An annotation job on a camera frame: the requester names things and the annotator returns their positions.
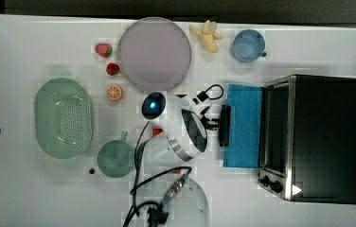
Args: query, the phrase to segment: power cord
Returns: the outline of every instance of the power cord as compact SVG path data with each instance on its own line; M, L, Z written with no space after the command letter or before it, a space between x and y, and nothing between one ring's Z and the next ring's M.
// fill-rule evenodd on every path
M224 95L224 89L223 87L220 85L220 84L213 84L211 85L210 87L208 87L206 90L205 90L205 93L207 93L208 91L210 91L213 87L219 87L221 90L222 90L222 93L217 96L217 97L210 97L210 100L217 100L217 99L220 99L223 97Z
M174 168L170 168L166 171L163 171L163 172L160 172L148 179L146 179L145 181L141 182L140 184L138 184L138 180L139 180L139 174L140 174L140 166L141 166L141 163L142 163L142 158L143 158L143 150L140 154L138 154L138 147L139 147L139 144L140 144L140 140L143 136L143 133L145 131L145 129L148 127L149 125L149 122L146 123L145 127L143 128L142 132L140 132L140 135L139 135L139 138L137 139L137 144L136 144L136 147L134 149L134 153L133 153L133 157L134 157L134 165L135 165L135 168L136 168L136 173L135 173L135 176L134 176L134 183L133 183L133 189L131 189L130 191L130 194L133 196L133 202L132 202L132 205L131 205L131 208L128 212L128 215L124 221L124 224L123 224L123 227L127 227L129 225L129 223L131 222L132 218L134 217L134 215L137 215L139 216L140 215L140 212L139 210L144 207L144 206L156 206L157 207L157 210L154 210L154 209L151 209L150 211L153 211L151 212L152 214L155 213L156 216L163 216L164 215L164 222L166 221L167 219L167 216L168 214L164 214L162 212L162 209L163 209L163 204L160 203L160 202L156 202L156 201L144 201L142 203L140 203L139 205L136 206L136 191L139 187L143 186L144 184L146 183L149 183L151 182L152 180L162 176L162 175L165 175L165 174L168 174L168 173L171 173L173 171L176 171L176 170L180 170L180 169L186 169L187 170L187 173L186 173L186 176L191 172L192 168L189 167L189 166L179 166L179 167L174 167Z

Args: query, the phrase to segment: cable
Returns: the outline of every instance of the cable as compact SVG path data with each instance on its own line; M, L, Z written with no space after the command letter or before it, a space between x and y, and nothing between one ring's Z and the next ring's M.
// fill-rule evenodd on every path
M136 209L139 210L140 208L142 208L145 205L155 205L155 206L157 206L158 209L160 209L160 204L156 201L144 201L144 202L140 203ZM131 214L128 213L127 218L124 221L123 227L127 227L129 225L129 223L131 223L132 218L134 218L134 212L132 212Z
M161 173L158 173L148 179L146 179L145 181L141 182L140 184L138 184L137 186L134 186L131 191L130 191L130 194L132 195L137 189L139 189L139 187L143 186L144 184L146 183L149 183L151 182L152 180L162 176L162 175L165 175L165 174L168 174L168 173L171 173L172 171L175 171L175 170L178 170L178 169L187 169L187 174L189 174L191 171L192 171L192 167L189 167L189 166L179 166L179 167L174 167L174 168L170 168L166 171L163 171Z
M210 89L212 89L213 87L219 87L219 88L222 90L222 93L221 93L219 96L217 96L217 97L210 97L210 100L217 100L217 99L222 98L223 95L224 95L224 89L223 89L223 87L222 87L220 84L213 84L213 85L211 85L210 87L208 87L208 88L205 90L205 93L208 92L208 91L209 91Z
M133 189L130 191L130 194L133 196L133 202L131 205L131 208L127 214L127 218L124 221L123 227L127 227L129 225L129 223L131 222L132 218L134 218L134 215L140 215L139 210L140 208L142 208L145 205L155 205L157 206L157 208L159 210L162 209L162 205L159 202L156 201L144 201L142 203L140 203L138 206L136 206L136 191L139 187L143 186L146 183L151 182L152 180L164 175L164 174L168 174L171 173L172 171L178 170L178 169L186 169L187 170L187 174L189 174L192 171L192 168L189 166L179 166L179 167L174 167L174 168L170 168L166 171L163 171L161 173L158 173L148 179L146 179L145 181L141 182L140 184L137 184L138 180L139 180L139 174L140 174L140 166L142 163L142 158L143 158L143 150L140 154L138 154L138 147L140 144L140 140L143 136L143 133L145 131L145 129L148 127L149 122L146 123L145 127L143 127L142 132L140 132L139 138L137 139L137 144L136 147L134 149L134 153L133 153L133 157L134 157L134 165L136 167L136 174L134 176L134 183L133 183Z
M145 127L143 127L142 132L140 132L139 138L137 139L137 143L136 143L136 147L134 148L134 165L136 168L136 174L134 175L134 183L133 183L133 187L137 186L137 182L139 181L139 174L140 174L140 164L142 162L142 155L140 155L140 159L138 159L137 157L137 148L139 147L140 144L140 139L143 136L143 132L145 131L145 129L149 126L149 121L146 123ZM133 202L132 202L132 206L133 206L133 212L136 213L139 216L139 211L137 210L136 207L136 192L133 193Z
M134 159L134 167L137 169L137 158L136 158L136 153L137 153L137 147L139 147L139 143L140 143L140 139L143 136L143 132L145 131L145 129L148 127L149 125L149 121L148 123L146 123L145 127L143 128L142 132L140 132L139 138L137 138L137 142L136 142L136 147L134 148L134 153L133 153L133 159Z

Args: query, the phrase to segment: orange slice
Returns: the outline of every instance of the orange slice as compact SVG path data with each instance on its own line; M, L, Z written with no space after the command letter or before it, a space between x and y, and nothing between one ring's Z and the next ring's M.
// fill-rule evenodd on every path
M107 88L107 96L112 101L120 100L122 98L122 88L118 85L111 85Z

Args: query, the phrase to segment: blue cloth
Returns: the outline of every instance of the blue cloth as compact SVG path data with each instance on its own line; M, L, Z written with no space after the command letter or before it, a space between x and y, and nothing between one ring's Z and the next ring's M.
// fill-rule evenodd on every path
M260 87L228 86L231 127L229 147L225 148L224 153L224 167L258 167L261 97Z

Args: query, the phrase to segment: blue cup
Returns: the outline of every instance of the blue cup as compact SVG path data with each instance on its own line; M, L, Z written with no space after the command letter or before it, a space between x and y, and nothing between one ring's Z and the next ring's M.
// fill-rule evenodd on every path
M263 36L255 30L241 31L234 39L231 52L234 58L241 62L252 62L265 56L266 43Z

